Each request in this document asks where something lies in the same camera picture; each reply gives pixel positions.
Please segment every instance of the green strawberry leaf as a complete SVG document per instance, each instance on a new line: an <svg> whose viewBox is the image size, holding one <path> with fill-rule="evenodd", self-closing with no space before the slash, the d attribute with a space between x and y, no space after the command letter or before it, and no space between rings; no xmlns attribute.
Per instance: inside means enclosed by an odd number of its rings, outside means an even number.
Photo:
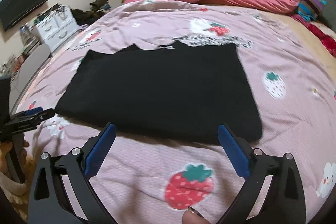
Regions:
<svg viewBox="0 0 336 224"><path fill-rule="evenodd" d="M224 27L223 25L220 25L220 24L215 23L215 22L212 22L212 23L210 24L210 26L212 26L212 27L216 27L216 26L218 26L218 27Z"/></svg>
<svg viewBox="0 0 336 224"><path fill-rule="evenodd" d="M271 80L271 81L277 81L279 79L279 75L277 75L276 73L274 73L273 71L272 72L268 72L266 74L266 78L268 80Z"/></svg>
<svg viewBox="0 0 336 224"><path fill-rule="evenodd" d="M191 182L197 180L204 182L206 178L209 178L212 174L212 170L204 170L205 166L200 164L198 166L188 165L186 171L183 172L182 177Z"/></svg>

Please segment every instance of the colorful pillow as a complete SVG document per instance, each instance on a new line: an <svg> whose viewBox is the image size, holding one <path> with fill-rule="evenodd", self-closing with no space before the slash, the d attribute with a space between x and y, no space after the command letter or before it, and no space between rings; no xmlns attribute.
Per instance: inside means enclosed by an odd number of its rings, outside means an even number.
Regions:
<svg viewBox="0 0 336 224"><path fill-rule="evenodd" d="M297 13L306 21L316 20L326 4L325 0L301 0Z"/></svg>

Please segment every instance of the red blanket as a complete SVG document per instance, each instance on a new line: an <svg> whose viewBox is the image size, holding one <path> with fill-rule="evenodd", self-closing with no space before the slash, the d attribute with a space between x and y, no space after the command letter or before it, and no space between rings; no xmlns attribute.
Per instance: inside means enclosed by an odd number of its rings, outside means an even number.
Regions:
<svg viewBox="0 0 336 224"><path fill-rule="evenodd" d="M336 57L336 42L330 35L327 35L324 32L322 32L314 24L305 21L303 17L298 14L292 15L291 17L296 21L302 23L308 30L310 30L314 35L316 35L319 38L319 40L321 40L322 44L328 50L328 52L330 52L332 56Z"/></svg>

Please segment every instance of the fingernail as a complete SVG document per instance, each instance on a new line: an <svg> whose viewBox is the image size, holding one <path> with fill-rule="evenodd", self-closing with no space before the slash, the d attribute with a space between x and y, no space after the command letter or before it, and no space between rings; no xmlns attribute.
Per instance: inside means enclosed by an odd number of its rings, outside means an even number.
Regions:
<svg viewBox="0 0 336 224"><path fill-rule="evenodd" d="M188 207L188 210L191 211L192 213L200 216L201 218L204 218L204 216L202 216L198 211L196 211L193 207Z"/></svg>

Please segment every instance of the blue gripper pad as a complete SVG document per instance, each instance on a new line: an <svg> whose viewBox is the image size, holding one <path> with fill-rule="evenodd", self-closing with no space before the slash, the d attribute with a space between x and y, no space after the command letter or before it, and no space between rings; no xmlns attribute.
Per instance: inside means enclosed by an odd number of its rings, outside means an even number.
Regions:
<svg viewBox="0 0 336 224"><path fill-rule="evenodd" d="M245 179L249 178L249 160L224 125L220 125L218 128L218 140L237 175Z"/></svg>
<svg viewBox="0 0 336 224"><path fill-rule="evenodd" d="M84 175L87 179L98 174L107 153L116 139L116 132L117 128L115 125L110 124L91 149L90 153L86 156Z"/></svg>
<svg viewBox="0 0 336 224"><path fill-rule="evenodd" d="M35 115L35 114L37 114L41 111L43 111L42 107L36 107L36 108L30 109L30 110L27 110L25 112L25 116Z"/></svg>

